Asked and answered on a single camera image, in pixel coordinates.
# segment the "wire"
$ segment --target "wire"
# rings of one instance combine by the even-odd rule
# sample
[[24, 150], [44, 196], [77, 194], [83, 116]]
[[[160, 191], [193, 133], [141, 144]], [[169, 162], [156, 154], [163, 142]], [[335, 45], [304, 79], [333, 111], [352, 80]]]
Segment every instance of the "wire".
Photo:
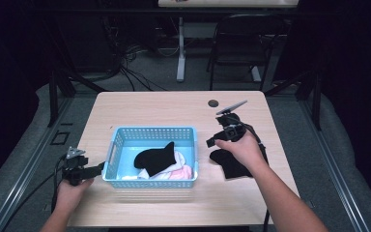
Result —
[[[262, 143], [262, 141], [261, 141], [260, 137], [258, 136], [258, 134], [255, 132], [254, 128], [251, 125], [245, 124], [245, 123], [241, 122], [238, 119], [235, 119], [235, 118], [232, 118], [232, 117], [228, 117], [228, 116], [225, 116], [225, 117], [227, 119], [232, 119], [235, 122], [243, 125], [243, 127], [245, 127], [249, 132], [252, 133], [252, 135], [254, 135], [255, 139], [257, 140], [258, 146], [260, 147], [260, 150], [261, 150], [261, 153], [263, 155], [263, 158], [264, 158], [265, 162], [267, 163], [267, 165], [270, 165], [270, 163], [268, 162], [267, 153], [265, 151], [265, 146]], [[267, 211], [265, 213], [265, 218], [264, 218], [263, 232], [267, 232], [268, 231], [269, 220], [270, 220], [270, 211], [267, 209]]]
[[128, 81], [131, 85], [132, 91], [135, 91], [135, 88], [134, 88], [134, 84], [133, 84], [130, 77], [135, 78], [138, 82], [140, 82], [141, 85], [143, 85], [149, 91], [154, 91], [152, 89], [152, 86], [151, 86], [152, 84], [154, 86], [156, 86], [157, 88], [161, 89], [161, 90], [167, 91], [165, 88], [155, 84], [153, 81], [146, 78], [143, 74], [141, 74], [139, 72], [132, 71], [128, 68], [128, 63], [132, 62], [136, 58], [135, 54], [137, 52], [141, 51], [141, 50], [138, 50], [138, 51], [135, 51], [135, 52], [132, 52], [132, 51], [135, 50], [136, 48], [140, 48], [140, 47], [141, 46], [139, 46], [139, 45], [132, 45], [131, 47], [128, 48], [128, 51], [126, 52], [125, 59], [123, 61], [123, 62], [125, 62], [125, 64], [122, 65], [122, 67], [120, 69], [121, 73], [128, 79]]
[[88, 79], [88, 80], [90, 80], [92, 82], [97, 82], [97, 81], [102, 81], [102, 80], [110, 79], [111, 77], [113, 77], [117, 73], [119, 73], [119, 70], [120, 70], [120, 67], [117, 68], [117, 69], [115, 69], [115, 70], [111, 70], [111, 71], [107, 72], [105, 75], [96, 76], [96, 77], [88, 77], [88, 76], [84, 76], [84, 77], [85, 77], [85, 79]]
[[52, 195], [52, 205], [51, 205], [51, 213], [55, 210], [56, 201], [57, 201], [57, 188], [59, 183], [57, 182], [57, 172], [59, 168], [59, 163], [66, 158], [66, 154], [62, 155], [56, 162], [55, 169], [53, 170], [53, 195]]
[[46, 183], [51, 177], [54, 176], [54, 173], [50, 174], [48, 177], [46, 177], [40, 184], [38, 184], [30, 193], [25, 197], [25, 199], [17, 206], [17, 208], [14, 210], [12, 215], [9, 217], [8, 221], [5, 223], [5, 226], [3, 227], [2, 231], [5, 231], [11, 222], [11, 220], [14, 218], [14, 216], [17, 214], [17, 212], [22, 208], [22, 206], [31, 198], [31, 196], [41, 187]]
[[[171, 20], [171, 24], [173, 24], [173, 27], [177, 32], [177, 35], [179, 35], [179, 30], [177, 30], [177, 27], [176, 27], [176, 24], [174, 23], [173, 17], [170, 17], [170, 20]], [[173, 49], [176, 49], [176, 50], [174, 52], [172, 52], [171, 54], [164, 54], [163, 52], [161, 52], [162, 49], [163, 48], [158, 48], [157, 49], [158, 53], [162, 56], [169, 57], [169, 56], [172, 56], [172, 55], [177, 53], [177, 51], [180, 49], [180, 45], [178, 44], [176, 48], [173, 48]]]
[[147, 49], [144, 49], [141, 45], [132, 45], [127, 48], [127, 51], [125, 53], [125, 58], [127, 60], [134, 61], [137, 57], [137, 53], [147, 51]]

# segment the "black cloth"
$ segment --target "black cloth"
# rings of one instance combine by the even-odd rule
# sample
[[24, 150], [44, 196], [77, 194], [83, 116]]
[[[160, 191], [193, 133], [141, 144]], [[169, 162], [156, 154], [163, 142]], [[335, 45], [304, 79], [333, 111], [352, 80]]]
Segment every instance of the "black cloth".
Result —
[[134, 159], [134, 167], [145, 168], [151, 177], [175, 163], [174, 142], [170, 142], [163, 149], [145, 150]]
[[252, 177], [248, 169], [238, 162], [232, 153], [224, 149], [218, 149], [211, 152], [210, 159], [222, 166], [225, 179], [233, 179], [243, 176]]

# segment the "metal chair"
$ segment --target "metal chair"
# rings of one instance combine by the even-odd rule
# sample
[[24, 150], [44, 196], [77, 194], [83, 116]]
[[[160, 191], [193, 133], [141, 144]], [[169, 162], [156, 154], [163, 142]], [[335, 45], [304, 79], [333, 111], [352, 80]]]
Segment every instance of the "metal chair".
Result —
[[259, 88], [262, 91], [275, 38], [284, 29], [284, 20], [273, 14], [232, 14], [221, 19], [215, 27], [207, 66], [207, 72], [211, 71], [210, 90], [213, 89], [214, 66], [218, 65], [247, 66], [249, 73], [254, 67], [263, 66]]

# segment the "blue plastic basket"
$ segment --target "blue plastic basket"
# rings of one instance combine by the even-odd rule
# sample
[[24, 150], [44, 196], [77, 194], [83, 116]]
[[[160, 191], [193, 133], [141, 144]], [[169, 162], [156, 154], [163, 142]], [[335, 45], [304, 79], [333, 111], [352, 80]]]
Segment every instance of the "blue plastic basket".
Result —
[[[164, 148], [174, 141], [174, 150], [185, 157], [192, 169], [188, 180], [135, 179], [140, 169], [134, 167], [135, 157], [142, 151]], [[110, 141], [102, 171], [104, 181], [114, 188], [185, 189], [192, 188], [198, 176], [197, 133], [194, 127], [120, 127], [115, 129]]]

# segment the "table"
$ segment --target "table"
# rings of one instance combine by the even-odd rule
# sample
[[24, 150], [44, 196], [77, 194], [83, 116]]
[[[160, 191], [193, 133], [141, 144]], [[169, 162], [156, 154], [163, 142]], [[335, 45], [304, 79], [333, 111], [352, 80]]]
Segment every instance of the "table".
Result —
[[299, 0], [158, 0], [160, 7], [295, 8]]
[[[163, 8], [284, 8], [293, 9], [299, 0], [158, 0], [158, 6]], [[179, 20], [179, 65], [177, 67], [177, 81], [185, 80], [186, 55], [184, 50], [184, 22]]]
[[[218, 107], [210, 107], [217, 100]], [[261, 92], [105, 92], [98, 95], [78, 148], [89, 166], [105, 161], [113, 131], [121, 126], [193, 126], [197, 130], [199, 176], [193, 188], [113, 188], [98, 176], [71, 216], [69, 226], [163, 227], [262, 224], [266, 205], [251, 178], [226, 181], [209, 155], [206, 140], [221, 131], [216, 112], [236, 109], [267, 146], [271, 168], [298, 190]]]

